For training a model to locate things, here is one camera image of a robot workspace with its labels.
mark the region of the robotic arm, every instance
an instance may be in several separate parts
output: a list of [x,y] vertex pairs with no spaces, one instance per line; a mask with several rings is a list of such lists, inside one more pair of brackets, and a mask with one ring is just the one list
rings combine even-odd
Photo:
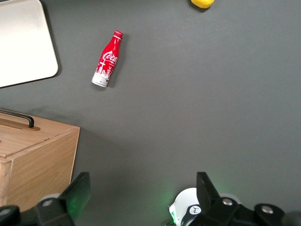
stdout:
[[[177,196],[171,214],[176,226],[301,226],[301,212],[285,214],[279,207],[270,204],[257,204],[254,211],[229,197],[220,197],[205,172],[197,173],[196,194],[184,193]],[[191,200],[190,204],[182,200]],[[177,211],[187,209],[179,217]]]

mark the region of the red aluminum bottle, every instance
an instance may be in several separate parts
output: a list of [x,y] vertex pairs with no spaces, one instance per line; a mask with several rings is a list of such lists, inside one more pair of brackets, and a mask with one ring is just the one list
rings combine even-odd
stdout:
[[97,69],[92,78],[96,85],[106,87],[119,56],[119,45],[122,38],[120,31],[115,31],[110,43],[100,56]]

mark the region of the black handle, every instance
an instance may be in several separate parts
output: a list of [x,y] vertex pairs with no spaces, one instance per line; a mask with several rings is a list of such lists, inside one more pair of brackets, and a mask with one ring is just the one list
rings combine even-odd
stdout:
[[9,114],[9,115],[13,115],[16,117],[20,117],[20,118],[24,118],[27,119],[29,121],[29,128],[32,128],[34,126],[34,120],[31,116],[28,116],[26,114],[20,114],[20,113],[16,113],[16,112],[12,112],[9,110],[4,110],[4,109],[0,109],[0,113],[4,113],[4,114]]

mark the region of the wooden surface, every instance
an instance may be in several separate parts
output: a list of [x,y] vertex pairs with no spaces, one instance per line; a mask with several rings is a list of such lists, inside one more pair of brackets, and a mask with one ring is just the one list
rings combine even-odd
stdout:
[[0,158],[0,206],[5,205],[11,172],[11,160]]
[[21,211],[53,193],[61,193],[70,183],[78,129],[71,129],[44,143],[8,157],[13,163],[8,205]]
[[[0,118],[18,123],[24,123],[27,121],[25,119],[3,113],[0,113]],[[74,126],[71,125],[43,118],[34,117],[34,119],[35,126],[40,127],[41,130],[32,131],[0,125],[0,157],[6,158],[74,128]]]
[[[24,119],[1,114],[4,120]],[[21,211],[70,183],[79,127],[34,117],[38,131],[0,125],[0,206]]]

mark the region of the bottle label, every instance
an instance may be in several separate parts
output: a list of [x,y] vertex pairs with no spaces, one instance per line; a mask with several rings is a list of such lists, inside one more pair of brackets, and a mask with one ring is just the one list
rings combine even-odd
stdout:
[[103,60],[104,61],[109,61],[111,64],[113,64],[115,66],[116,61],[117,61],[118,57],[116,57],[113,54],[113,51],[107,52],[105,54],[103,54]]

